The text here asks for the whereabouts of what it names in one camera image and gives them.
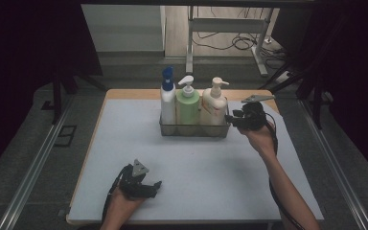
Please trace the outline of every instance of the white pump bottle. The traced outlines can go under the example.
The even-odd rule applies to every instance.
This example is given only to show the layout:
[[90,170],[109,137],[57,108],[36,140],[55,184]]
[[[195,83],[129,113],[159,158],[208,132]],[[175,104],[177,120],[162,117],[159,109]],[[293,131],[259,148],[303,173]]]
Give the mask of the white pump bottle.
[[207,88],[202,93],[200,124],[205,126],[223,126],[228,102],[220,92],[220,86],[229,84],[221,78],[212,79],[212,88]]

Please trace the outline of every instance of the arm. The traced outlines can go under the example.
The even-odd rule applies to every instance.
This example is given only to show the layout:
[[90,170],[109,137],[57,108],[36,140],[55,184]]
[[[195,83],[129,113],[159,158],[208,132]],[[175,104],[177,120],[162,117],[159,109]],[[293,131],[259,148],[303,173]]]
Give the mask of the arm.
[[[310,207],[288,178],[274,152],[273,142],[268,128],[264,126],[258,131],[239,129],[252,147],[260,154],[270,177],[273,189],[285,209],[305,229],[319,229]],[[286,229],[295,229],[294,225],[281,213]]]
[[101,230],[119,230],[133,212],[145,201],[144,198],[129,200],[117,187],[112,194]]

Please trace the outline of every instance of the white board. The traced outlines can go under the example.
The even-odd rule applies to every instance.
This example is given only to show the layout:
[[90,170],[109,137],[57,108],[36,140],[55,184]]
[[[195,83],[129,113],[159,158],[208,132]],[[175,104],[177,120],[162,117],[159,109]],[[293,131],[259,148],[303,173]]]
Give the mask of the white board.
[[[317,219],[323,219],[289,138],[276,120],[278,158]],[[230,109],[242,103],[229,102]],[[262,158],[246,137],[230,127],[226,138],[166,137],[158,100],[107,100],[76,188],[69,222],[101,221],[106,194],[120,170],[139,159],[149,173],[143,184],[162,180],[131,222],[245,222],[279,220]]]

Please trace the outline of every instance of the hand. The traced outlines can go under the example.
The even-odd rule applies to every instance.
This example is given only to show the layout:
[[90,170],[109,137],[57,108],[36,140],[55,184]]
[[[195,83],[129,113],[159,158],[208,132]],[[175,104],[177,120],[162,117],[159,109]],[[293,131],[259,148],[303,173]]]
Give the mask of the hand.
[[275,156],[273,139],[271,138],[270,131],[266,126],[263,126],[261,129],[256,131],[238,127],[238,131],[247,137],[250,145],[260,154],[261,157]]
[[101,230],[119,229],[145,200],[145,198],[135,200],[127,199],[119,187],[116,187],[112,194],[112,199]]

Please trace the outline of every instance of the wall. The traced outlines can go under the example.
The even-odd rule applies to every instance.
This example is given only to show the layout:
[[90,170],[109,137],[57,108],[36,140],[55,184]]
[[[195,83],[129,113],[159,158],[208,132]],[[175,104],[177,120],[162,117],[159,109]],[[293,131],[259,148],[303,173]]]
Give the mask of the wall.
[[81,6],[97,52],[164,51],[164,6]]

